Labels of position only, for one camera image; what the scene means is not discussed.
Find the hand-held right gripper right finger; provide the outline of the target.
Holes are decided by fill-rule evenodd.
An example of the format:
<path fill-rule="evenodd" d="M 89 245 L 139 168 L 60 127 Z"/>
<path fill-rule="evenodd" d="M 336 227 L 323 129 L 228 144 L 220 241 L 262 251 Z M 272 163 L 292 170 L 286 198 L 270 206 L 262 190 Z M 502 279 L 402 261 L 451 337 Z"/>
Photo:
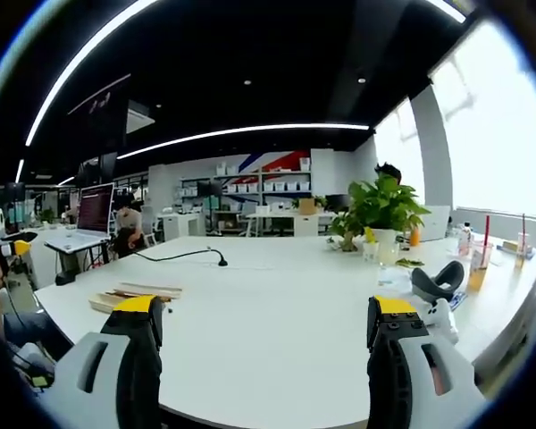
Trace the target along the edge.
<path fill-rule="evenodd" d="M 486 408 L 473 365 L 403 299 L 369 298 L 369 428 L 467 428 Z"/>

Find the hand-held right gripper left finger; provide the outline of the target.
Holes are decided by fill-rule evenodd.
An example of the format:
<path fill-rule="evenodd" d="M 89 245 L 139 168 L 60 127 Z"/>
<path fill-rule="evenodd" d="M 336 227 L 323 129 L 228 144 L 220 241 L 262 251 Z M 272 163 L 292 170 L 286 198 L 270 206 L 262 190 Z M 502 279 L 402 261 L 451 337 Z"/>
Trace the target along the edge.
<path fill-rule="evenodd" d="M 160 428 L 163 303 L 125 299 L 56 364 L 44 408 L 62 428 Z"/>

